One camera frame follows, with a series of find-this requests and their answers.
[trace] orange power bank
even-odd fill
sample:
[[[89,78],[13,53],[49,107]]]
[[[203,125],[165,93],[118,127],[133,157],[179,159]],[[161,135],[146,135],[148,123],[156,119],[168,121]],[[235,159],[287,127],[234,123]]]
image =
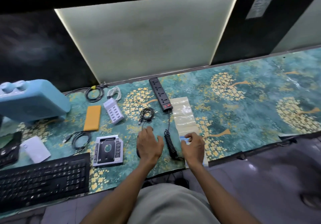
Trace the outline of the orange power bank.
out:
[[[84,131],[97,131],[99,129],[100,111],[100,105],[87,108],[85,125],[83,126]]]

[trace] gray floor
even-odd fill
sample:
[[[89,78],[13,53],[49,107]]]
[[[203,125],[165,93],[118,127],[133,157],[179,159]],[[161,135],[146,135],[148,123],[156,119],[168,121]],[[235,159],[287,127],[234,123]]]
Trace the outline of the gray floor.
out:
[[[208,170],[262,223],[321,222],[321,211],[305,206],[299,198],[302,192],[321,193],[321,143],[318,139],[299,140],[298,144],[275,148],[247,160],[236,160]],[[190,170],[184,170],[183,174],[190,181],[191,190],[203,193]],[[164,176],[153,181],[161,183],[167,178]],[[42,218],[41,224],[78,224],[109,192],[50,206],[44,214],[7,223],[39,224]]]

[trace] black wall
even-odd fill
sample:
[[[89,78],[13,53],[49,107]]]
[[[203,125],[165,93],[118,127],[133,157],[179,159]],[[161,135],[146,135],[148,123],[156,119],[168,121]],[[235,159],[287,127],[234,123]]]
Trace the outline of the black wall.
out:
[[[254,0],[237,0],[212,65],[270,54],[313,0],[272,0],[262,17],[246,19]]]
[[[60,91],[98,84],[54,10],[0,15],[0,83],[34,79]]]

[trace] black power strip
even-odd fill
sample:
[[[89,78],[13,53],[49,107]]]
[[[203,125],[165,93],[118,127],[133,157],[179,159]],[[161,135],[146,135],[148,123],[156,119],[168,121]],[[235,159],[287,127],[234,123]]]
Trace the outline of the black power strip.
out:
[[[149,80],[151,87],[153,88],[153,91],[158,99],[159,104],[161,105],[163,112],[166,112],[168,110],[172,110],[173,106],[170,103],[170,100],[168,99],[160,81],[158,78],[152,78]]]

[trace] desk mat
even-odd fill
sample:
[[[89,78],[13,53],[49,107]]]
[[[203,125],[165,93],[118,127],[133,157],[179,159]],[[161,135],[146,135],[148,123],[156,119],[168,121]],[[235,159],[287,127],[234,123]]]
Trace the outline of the desk mat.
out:
[[[316,48],[165,76],[160,78],[160,82],[169,98],[188,97],[206,143],[206,157],[213,161],[274,143],[279,140],[279,133],[321,130],[320,63],[321,48]],[[168,114],[161,111],[148,80],[122,84],[119,88],[122,99],[118,105],[125,119],[114,126],[102,108],[99,131],[92,133],[93,141],[86,151],[94,151],[96,137],[118,134],[124,141],[124,164],[92,168],[90,193],[118,186],[138,165],[136,137],[141,130],[137,124],[141,109],[147,106],[155,109],[155,118],[150,124],[155,135],[163,136],[167,126]],[[41,120],[31,128],[19,124],[17,129],[23,131],[23,139],[38,135],[52,154],[51,159],[75,152],[71,141],[62,144],[62,140],[83,129],[88,106],[102,105],[106,101],[105,96],[97,103],[89,103],[81,92],[69,97],[72,109],[64,122]],[[172,115],[170,133],[181,155]],[[31,161],[22,152],[13,167],[28,164]],[[171,160],[165,146],[162,157],[148,177],[184,166],[184,161]]]

